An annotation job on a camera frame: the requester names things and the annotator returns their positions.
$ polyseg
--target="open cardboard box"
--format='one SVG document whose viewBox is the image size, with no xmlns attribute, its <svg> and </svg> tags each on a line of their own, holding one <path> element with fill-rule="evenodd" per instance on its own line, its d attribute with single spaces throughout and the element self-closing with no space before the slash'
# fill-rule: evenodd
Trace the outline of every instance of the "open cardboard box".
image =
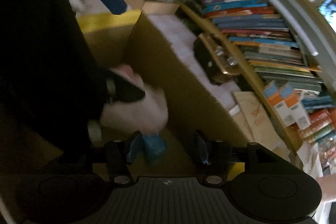
<svg viewBox="0 0 336 224">
<path fill-rule="evenodd" d="M 78 23 L 99 65 L 110 68 L 120 63 L 130 64 L 145 82 L 165 92 L 169 122 L 161 136 L 168 148 L 154 165 L 148 166 L 138 156 L 130 166 L 132 175 L 193 176 L 195 168 L 186 151 L 195 130 L 202 130 L 211 140 L 246 145 L 246 138 L 229 113 L 179 61 L 145 14 L 132 10 L 120 16 L 86 15 L 78 18 Z M 0 211 L 8 223 L 17 223 L 24 219 L 15 202 L 17 183 L 61 151 L 19 124 L 3 108 L 0 111 Z M 104 129 L 102 135 L 103 142 L 126 138 L 109 129 Z M 94 166 L 94 170 L 107 175 L 104 165 Z"/>
</svg>

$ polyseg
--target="metal bolt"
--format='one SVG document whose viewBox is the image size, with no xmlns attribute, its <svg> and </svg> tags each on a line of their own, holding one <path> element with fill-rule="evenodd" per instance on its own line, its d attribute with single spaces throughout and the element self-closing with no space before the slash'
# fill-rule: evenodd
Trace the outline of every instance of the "metal bolt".
<svg viewBox="0 0 336 224">
<path fill-rule="evenodd" d="M 223 180 L 219 176 L 209 176 L 206 178 L 206 181 L 210 184 L 218 184 L 221 183 Z"/>
<path fill-rule="evenodd" d="M 126 184 L 130 182 L 130 178 L 128 176 L 117 176 L 114 178 L 114 182 L 118 184 Z"/>
</svg>

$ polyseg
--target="orange and white box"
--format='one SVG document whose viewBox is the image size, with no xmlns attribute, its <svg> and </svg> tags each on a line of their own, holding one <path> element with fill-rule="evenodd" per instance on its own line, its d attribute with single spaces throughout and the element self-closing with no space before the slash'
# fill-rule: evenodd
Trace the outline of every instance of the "orange and white box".
<svg viewBox="0 0 336 224">
<path fill-rule="evenodd" d="M 279 90 L 281 98 L 285 101 L 286 105 L 291 110 L 299 129 L 303 130 L 310 126 L 309 116 L 303 107 L 299 96 L 288 82 Z"/>
<path fill-rule="evenodd" d="M 281 98 L 278 91 L 278 87 L 275 81 L 269 83 L 265 90 L 264 95 L 267 97 L 271 106 L 277 111 L 286 126 L 290 126 L 295 123 L 295 119 L 291 114 L 290 109 L 286 105 L 285 101 Z"/>
</svg>

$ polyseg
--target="ribbed black surface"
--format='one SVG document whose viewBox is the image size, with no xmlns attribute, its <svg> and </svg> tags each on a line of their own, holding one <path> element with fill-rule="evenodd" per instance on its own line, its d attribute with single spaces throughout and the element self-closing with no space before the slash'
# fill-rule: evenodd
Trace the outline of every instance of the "ribbed black surface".
<svg viewBox="0 0 336 224">
<path fill-rule="evenodd" d="M 116 189 L 106 204 L 77 224 L 257 224 L 240 213 L 220 189 L 200 185 L 196 178 L 140 178 L 136 185 Z M 312 224 L 307 219 L 302 224 Z"/>
</svg>

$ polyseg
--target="black plastic part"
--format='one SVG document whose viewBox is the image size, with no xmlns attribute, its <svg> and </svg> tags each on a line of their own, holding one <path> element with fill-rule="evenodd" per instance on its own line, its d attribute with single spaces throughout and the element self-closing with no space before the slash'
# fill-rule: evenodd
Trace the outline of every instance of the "black plastic part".
<svg viewBox="0 0 336 224">
<path fill-rule="evenodd" d="M 267 223 L 313 216 L 322 197 L 316 180 L 257 143 L 248 144 L 245 171 L 228 193 L 242 213 Z"/>
<path fill-rule="evenodd" d="M 78 162 L 66 155 L 27 175 L 16 188 L 16 202 L 28 220 L 61 224 L 81 220 L 106 201 L 110 187 L 87 170 L 86 155 Z"/>
<path fill-rule="evenodd" d="M 106 164 L 109 172 L 110 180 L 113 186 L 119 186 L 115 183 L 114 179 L 118 176 L 127 176 L 130 181 L 122 186 L 129 186 L 133 184 L 133 178 L 129 172 L 125 157 L 121 154 L 118 146 L 114 142 L 108 142 L 105 144 Z"/>
</svg>

